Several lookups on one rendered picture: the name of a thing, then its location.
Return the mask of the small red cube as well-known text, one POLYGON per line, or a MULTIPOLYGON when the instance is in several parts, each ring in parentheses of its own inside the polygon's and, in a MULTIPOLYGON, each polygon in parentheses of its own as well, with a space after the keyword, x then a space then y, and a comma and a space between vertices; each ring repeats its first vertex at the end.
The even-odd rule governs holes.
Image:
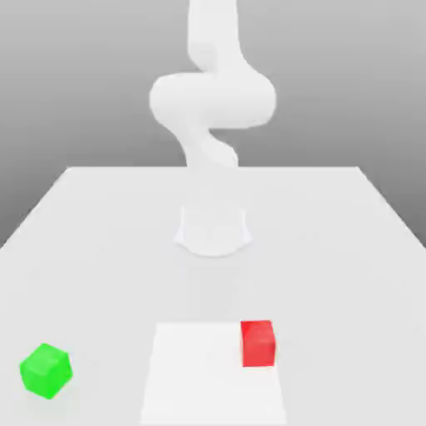
POLYGON ((270 320, 242 320, 240 322, 242 365, 245 368, 275 365, 276 338, 270 320))

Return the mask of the small green cube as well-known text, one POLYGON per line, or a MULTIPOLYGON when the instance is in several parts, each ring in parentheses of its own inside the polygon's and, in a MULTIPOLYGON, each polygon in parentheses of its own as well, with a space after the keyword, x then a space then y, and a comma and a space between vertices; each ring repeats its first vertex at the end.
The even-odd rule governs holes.
POLYGON ((19 370, 24 387, 45 399, 52 399, 73 376, 68 352, 47 343, 30 353, 19 370))

